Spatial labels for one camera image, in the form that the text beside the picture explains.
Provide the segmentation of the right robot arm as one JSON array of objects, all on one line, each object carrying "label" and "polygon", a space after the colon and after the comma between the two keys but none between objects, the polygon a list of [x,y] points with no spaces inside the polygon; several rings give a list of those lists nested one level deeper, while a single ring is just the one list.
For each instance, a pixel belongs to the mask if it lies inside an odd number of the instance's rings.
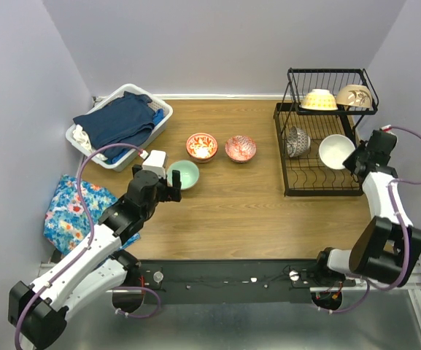
[{"label": "right robot arm", "polygon": [[376,289],[404,286],[421,254],[421,230],[407,217],[398,193],[402,179],[389,166],[398,138],[393,127],[372,132],[355,146],[334,134],[319,146],[320,160],[333,170],[348,170],[361,183],[371,221],[350,250],[328,247],[317,256],[313,279],[327,286],[342,276],[359,276]]}]

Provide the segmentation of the brown lattice pattern bowl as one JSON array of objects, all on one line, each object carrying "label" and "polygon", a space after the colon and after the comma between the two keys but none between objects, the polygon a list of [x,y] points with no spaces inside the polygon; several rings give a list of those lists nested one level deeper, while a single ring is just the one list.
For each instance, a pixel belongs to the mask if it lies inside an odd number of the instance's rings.
[{"label": "brown lattice pattern bowl", "polygon": [[287,153],[290,158],[296,158],[309,151],[311,138],[303,129],[293,126],[287,135]]}]

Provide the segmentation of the celadon green bowl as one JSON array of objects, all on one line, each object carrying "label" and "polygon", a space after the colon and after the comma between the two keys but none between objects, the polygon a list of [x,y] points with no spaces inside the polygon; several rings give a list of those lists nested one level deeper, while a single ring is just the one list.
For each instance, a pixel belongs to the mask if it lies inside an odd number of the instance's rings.
[{"label": "celadon green bowl", "polygon": [[189,190],[198,181],[200,173],[198,166],[189,160],[178,160],[172,163],[167,170],[167,182],[172,185],[172,171],[179,171],[181,190]]}]

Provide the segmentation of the yellow patterned bowl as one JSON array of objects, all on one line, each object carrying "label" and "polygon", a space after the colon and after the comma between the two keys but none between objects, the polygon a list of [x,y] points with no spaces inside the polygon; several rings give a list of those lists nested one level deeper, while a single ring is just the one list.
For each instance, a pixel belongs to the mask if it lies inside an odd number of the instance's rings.
[{"label": "yellow patterned bowl", "polygon": [[335,111],[338,109],[335,96],[328,89],[313,89],[301,102],[303,109]]}]

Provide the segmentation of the aluminium frame rail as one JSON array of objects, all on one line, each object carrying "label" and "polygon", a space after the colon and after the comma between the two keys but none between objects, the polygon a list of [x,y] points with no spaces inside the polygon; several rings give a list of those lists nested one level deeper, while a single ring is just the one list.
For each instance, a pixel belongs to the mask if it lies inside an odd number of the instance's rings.
[{"label": "aluminium frame rail", "polygon": [[[53,269],[55,265],[56,264],[52,262],[41,263],[41,265],[39,266],[39,272],[38,272],[37,278],[40,276],[43,276],[44,274],[46,274],[46,272],[50,272],[50,270]],[[359,292],[359,291],[363,292],[366,290],[366,281],[362,279],[352,279],[352,278],[347,277],[346,282],[353,282],[353,281],[354,281],[354,285],[343,287],[342,292],[345,293],[344,296],[346,295],[346,292]],[[419,325],[419,329],[421,333],[421,265],[419,261],[417,262],[416,267],[412,271],[412,274],[407,284],[400,289],[395,289],[396,292],[398,292],[399,290],[408,291],[409,298],[412,303],[412,308],[417,318],[417,323]],[[30,349],[30,350],[35,349],[35,346],[23,335],[20,336],[20,346],[21,346],[21,349]]]}]

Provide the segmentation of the white ribbed bowl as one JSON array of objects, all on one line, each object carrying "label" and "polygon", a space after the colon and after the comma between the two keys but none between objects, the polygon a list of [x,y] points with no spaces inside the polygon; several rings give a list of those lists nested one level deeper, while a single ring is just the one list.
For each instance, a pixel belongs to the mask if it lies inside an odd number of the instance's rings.
[{"label": "white ribbed bowl", "polygon": [[355,151],[355,145],[346,136],[332,134],[319,145],[319,157],[322,163],[333,170],[343,170],[343,162]]}]

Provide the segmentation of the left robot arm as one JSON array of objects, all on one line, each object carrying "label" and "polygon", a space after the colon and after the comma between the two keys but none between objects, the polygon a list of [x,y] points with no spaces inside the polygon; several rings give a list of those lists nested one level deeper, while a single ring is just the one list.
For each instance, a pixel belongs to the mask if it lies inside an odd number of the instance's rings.
[{"label": "left robot arm", "polygon": [[108,289],[137,283],[134,262],[121,248],[155,213],[160,202],[182,199],[180,172],[163,166],[134,167],[126,193],[108,207],[98,223],[58,264],[30,284],[18,281],[9,291],[8,320],[14,346],[46,349],[66,329],[75,311]]}]

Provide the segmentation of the dark blue folded garment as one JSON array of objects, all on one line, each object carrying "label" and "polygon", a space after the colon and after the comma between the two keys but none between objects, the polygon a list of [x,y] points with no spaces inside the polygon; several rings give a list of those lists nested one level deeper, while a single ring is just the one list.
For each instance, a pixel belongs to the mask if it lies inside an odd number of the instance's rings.
[{"label": "dark blue folded garment", "polygon": [[145,95],[125,92],[106,106],[73,119],[87,133],[94,149],[109,144],[143,145],[151,135],[155,123],[152,99]]}]

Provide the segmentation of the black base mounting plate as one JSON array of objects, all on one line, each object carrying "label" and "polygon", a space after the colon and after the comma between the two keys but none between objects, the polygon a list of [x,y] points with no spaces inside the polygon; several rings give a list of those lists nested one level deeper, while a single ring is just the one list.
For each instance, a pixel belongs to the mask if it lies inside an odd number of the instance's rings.
[{"label": "black base mounting plate", "polygon": [[126,285],[149,292],[114,291],[112,304],[133,311],[141,304],[310,303],[315,289],[353,287],[341,273],[314,259],[143,260]]}]

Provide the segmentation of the black two-tier dish rack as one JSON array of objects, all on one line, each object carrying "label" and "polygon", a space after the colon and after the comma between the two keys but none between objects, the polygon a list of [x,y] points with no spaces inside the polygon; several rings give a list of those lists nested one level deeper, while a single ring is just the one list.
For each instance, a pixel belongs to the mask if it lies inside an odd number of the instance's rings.
[{"label": "black two-tier dish rack", "polygon": [[[371,107],[339,106],[336,111],[313,111],[301,108],[301,102],[315,88],[337,95],[347,85],[363,85],[371,93]],[[360,182],[348,170],[333,170],[320,160],[321,141],[333,134],[346,136],[354,145],[359,142],[357,128],[364,117],[376,114],[378,95],[365,69],[296,69],[287,70],[287,85],[274,110],[274,122],[282,164],[284,194],[303,196],[360,196]],[[311,143],[308,150],[290,157],[290,129],[296,127],[307,133]]]}]

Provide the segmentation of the blue zigzag pattern bowl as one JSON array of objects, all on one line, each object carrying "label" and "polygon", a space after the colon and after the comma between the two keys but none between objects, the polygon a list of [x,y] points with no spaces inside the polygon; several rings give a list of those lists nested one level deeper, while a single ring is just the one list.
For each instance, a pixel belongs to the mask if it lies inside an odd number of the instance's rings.
[{"label": "blue zigzag pattern bowl", "polygon": [[235,163],[250,161],[256,151],[257,145],[249,136],[232,136],[225,143],[225,153]]}]

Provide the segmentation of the blue floral fabric bag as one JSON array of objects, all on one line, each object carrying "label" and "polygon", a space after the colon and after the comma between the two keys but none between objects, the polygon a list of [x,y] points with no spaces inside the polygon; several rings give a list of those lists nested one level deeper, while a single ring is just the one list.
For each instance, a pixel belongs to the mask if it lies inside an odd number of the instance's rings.
[{"label": "blue floral fabric bag", "polygon": [[[108,189],[81,181],[82,196],[94,224],[117,201]],[[70,253],[90,232],[90,224],[77,193],[76,178],[63,175],[45,214],[43,236],[62,254]]]}]

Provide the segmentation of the white plastic laundry basket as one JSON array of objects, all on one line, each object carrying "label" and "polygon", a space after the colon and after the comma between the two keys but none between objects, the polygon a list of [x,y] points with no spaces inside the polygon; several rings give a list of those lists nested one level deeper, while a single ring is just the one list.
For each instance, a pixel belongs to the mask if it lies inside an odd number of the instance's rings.
[{"label": "white plastic laundry basket", "polygon": [[93,162],[122,171],[137,155],[125,144],[145,148],[166,129],[173,109],[162,99],[134,84],[125,84],[103,98],[87,114],[73,119],[66,140],[83,155],[104,146]]}]

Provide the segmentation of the orange floral pattern bowl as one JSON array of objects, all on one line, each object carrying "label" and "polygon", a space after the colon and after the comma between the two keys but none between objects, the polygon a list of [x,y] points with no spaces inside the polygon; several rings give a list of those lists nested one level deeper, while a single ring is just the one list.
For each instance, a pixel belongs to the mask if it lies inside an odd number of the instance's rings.
[{"label": "orange floral pattern bowl", "polygon": [[218,150],[217,140],[214,136],[208,133],[194,133],[186,141],[186,151],[198,152],[200,149],[207,149],[210,152],[216,152]]}]

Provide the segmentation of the white crumpled cloth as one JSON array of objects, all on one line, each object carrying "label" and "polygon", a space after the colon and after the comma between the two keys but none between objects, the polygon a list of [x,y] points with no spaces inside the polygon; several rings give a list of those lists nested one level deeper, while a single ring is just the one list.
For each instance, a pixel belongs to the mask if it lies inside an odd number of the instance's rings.
[{"label": "white crumpled cloth", "polygon": [[81,125],[76,125],[75,129],[72,133],[73,139],[84,149],[89,152],[94,152],[95,149],[92,147],[90,143],[90,138],[88,134],[83,130]]}]

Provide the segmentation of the beige bowl brown leaf pattern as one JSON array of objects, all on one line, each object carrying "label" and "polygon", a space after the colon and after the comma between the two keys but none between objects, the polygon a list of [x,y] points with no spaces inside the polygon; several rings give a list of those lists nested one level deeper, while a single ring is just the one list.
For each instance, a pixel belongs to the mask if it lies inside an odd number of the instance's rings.
[{"label": "beige bowl brown leaf pattern", "polygon": [[365,85],[346,85],[336,95],[336,103],[342,106],[372,107],[371,91]]}]

